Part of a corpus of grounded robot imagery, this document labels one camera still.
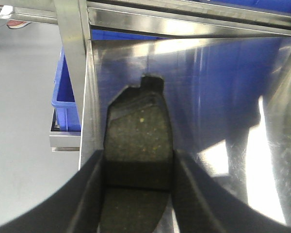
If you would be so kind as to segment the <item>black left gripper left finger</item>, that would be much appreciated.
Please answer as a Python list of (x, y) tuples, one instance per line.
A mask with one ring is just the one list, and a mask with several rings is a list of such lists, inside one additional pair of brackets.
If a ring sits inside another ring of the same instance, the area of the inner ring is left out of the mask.
[(102, 206), (103, 151), (97, 150), (57, 192), (0, 226), (0, 233), (96, 233)]

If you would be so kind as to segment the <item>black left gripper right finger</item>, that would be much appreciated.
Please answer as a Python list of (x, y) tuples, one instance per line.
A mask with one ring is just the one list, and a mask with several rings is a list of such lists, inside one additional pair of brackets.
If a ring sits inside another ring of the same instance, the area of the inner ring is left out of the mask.
[(173, 162), (173, 208), (182, 233), (291, 233), (213, 180), (185, 151)]

